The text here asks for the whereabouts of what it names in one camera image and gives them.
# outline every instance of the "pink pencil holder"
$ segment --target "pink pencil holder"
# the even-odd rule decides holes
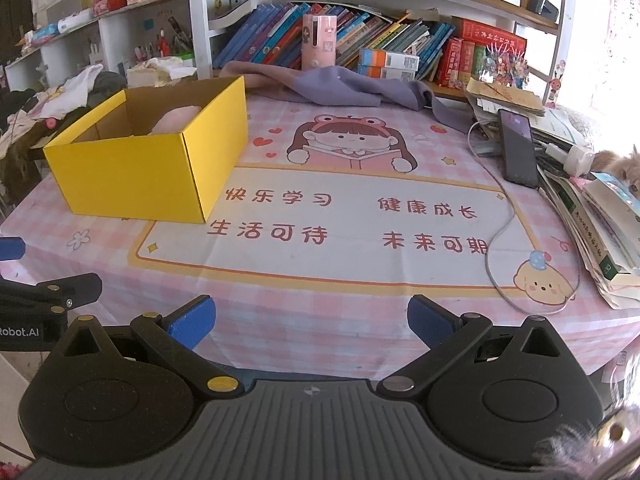
[[[336,16],[302,16],[302,70],[335,65]]]

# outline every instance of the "open cardboard box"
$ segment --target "open cardboard box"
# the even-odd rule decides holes
[[[181,132],[149,136],[170,110],[200,106]],[[44,147],[76,214],[203,223],[247,142],[242,77],[133,88]]]

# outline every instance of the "pink checkered tablecloth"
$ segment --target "pink checkered tablecloth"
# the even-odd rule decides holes
[[[386,376],[426,350],[406,323],[416,293],[494,324],[524,320],[484,272],[483,241],[509,209],[462,133],[390,105],[252,97],[248,113],[250,142],[207,224],[75,216],[50,176],[2,225],[27,243],[2,275],[33,283],[96,272],[100,301],[74,312],[104,324],[210,294],[216,327],[197,351],[275,371]],[[352,148],[327,149],[347,140]],[[507,189],[520,222],[496,242],[494,275],[513,301],[544,312],[553,301],[516,286],[528,254],[544,251],[572,286],[582,269],[576,299],[549,319],[592,373],[640,335],[640,310],[609,308],[544,199]]]

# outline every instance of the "cat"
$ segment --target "cat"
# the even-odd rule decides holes
[[[609,151],[596,153],[591,171],[614,176],[640,200],[640,153],[635,144],[629,156],[619,156]]]

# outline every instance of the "black smartphone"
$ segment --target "black smartphone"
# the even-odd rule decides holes
[[[505,109],[498,110],[504,179],[527,187],[538,187],[536,149],[529,118]]]

